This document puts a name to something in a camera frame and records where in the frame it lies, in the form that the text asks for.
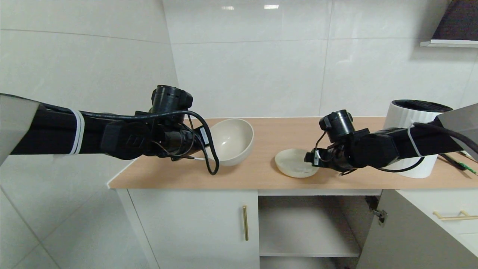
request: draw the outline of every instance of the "cabinet handle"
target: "cabinet handle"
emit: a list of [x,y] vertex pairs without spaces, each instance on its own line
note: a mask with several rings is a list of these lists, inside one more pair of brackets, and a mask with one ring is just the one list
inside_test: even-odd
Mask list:
[[433,215],[437,216],[439,219],[442,221],[461,221],[461,220],[478,220],[478,216],[471,216],[468,214],[465,210],[461,210],[460,214],[463,216],[457,216],[457,217],[443,217],[438,213],[437,211],[433,211]]
[[249,241],[249,226],[247,224],[247,206],[242,206],[242,216],[244,219],[244,235],[246,236],[246,241]]

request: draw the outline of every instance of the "range hood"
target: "range hood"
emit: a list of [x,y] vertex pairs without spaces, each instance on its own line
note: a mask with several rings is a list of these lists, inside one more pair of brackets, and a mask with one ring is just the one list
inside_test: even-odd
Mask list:
[[452,0],[426,47],[478,47],[478,0]]

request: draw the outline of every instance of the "white bowl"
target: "white bowl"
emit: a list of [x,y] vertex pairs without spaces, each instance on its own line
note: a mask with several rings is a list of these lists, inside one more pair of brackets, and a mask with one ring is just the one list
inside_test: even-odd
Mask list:
[[[242,119],[228,119],[211,127],[212,140],[219,164],[236,165],[249,156],[254,142],[254,129]],[[206,149],[207,157],[213,159],[211,149]]]
[[275,156],[275,164],[282,173],[289,177],[307,178],[313,176],[319,168],[313,167],[311,163],[304,162],[307,152],[304,149],[297,148],[283,150]]

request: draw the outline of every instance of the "green cable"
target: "green cable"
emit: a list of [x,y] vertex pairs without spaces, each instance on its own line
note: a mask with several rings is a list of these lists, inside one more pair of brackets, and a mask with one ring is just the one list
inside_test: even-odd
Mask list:
[[472,172],[473,174],[477,175],[477,172],[475,170],[473,170],[471,167],[469,167],[468,165],[464,164],[464,163],[459,163],[461,166],[463,166],[464,168],[466,168],[468,171]]

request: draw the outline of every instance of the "robotic arm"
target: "robotic arm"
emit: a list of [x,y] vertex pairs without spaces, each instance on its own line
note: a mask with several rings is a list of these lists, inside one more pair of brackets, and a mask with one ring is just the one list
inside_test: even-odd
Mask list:
[[[316,167],[340,171],[342,174],[365,166],[388,172],[403,172],[418,166],[423,158],[415,165],[402,170],[387,170],[382,167],[400,159],[418,157],[419,154],[427,156],[469,149],[471,154],[476,154],[478,146],[472,139],[459,132],[445,129],[442,121],[464,123],[465,133],[474,137],[476,141],[477,110],[478,104],[475,104],[443,113],[430,123],[414,123],[414,127],[410,129],[389,128],[374,133],[370,133],[368,129],[356,131],[350,113],[340,110],[319,121],[324,134],[317,141],[315,148],[306,154],[304,161]],[[318,142],[325,134],[328,135],[332,145],[317,148]]]
[[[188,110],[193,97],[181,89],[159,85],[151,100],[148,112],[136,111],[134,116],[92,112],[75,115],[67,108],[0,94],[0,165],[10,154],[75,151],[107,154],[124,160],[146,155],[177,161],[192,159],[193,153],[202,150],[209,173],[215,175],[219,160],[209,127],[200,115]],[[185,115],[190,126],[184,124]],[[202,125],[194,128],[190,116]],[[398,172],[382,167],[400,159],[460,150],[467,150],[478,159],[478,104],[443,113],[430,123],[415,123],[410,129],[390,128],[370,133],[368,129],[356,131],[352,122],[352,116],[345,110],[322,118],[319,125],[324,134],[304,161],[347,174],[365,166]],[[318,148],[325,134],[332,145]],[[214,169],[207,158],[207,146],[216,163]],[[402,170],[410,170],[420,162]]]
[[[141,155],[170,157],[172,161],[192,158],[191,154],[211,147],[216,161],[211,174],[216,174],[219,161],[211,133],[204,119],[189,111],[193,97],[184,90],[159,85],[152,93],[149,112],[136,111],[134,116],[80,112],[84,119],[80,154],[102,153],[123,160]],[[6,156],[32,154],[69,154],[77,133],[77,117],[66,108],[38,103],[17,96],[0,95],[0,164]],[[188,116],[190,126],[184,124]],[[202,126],[194,129],[190,116]],[[15,141],[12,136],[20,136]],[[10,137],[10,145],[4,141]]]

